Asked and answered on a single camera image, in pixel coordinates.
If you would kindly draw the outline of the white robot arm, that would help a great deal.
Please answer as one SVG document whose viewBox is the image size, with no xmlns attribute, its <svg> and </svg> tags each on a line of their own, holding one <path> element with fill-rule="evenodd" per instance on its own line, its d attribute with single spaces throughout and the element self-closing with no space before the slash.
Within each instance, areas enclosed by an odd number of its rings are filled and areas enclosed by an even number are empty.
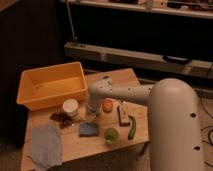
<svg viewBox="0 0 213 171">
<path fill-rule="evenodd" d="M 205 171 L 198 97 L 187 83 L 167 78 L 154 85 L 115 87 L 110 78 L 88 86 L 88 115 L 106 98 L 145 105 L 151 171 Z"/>
</svg>

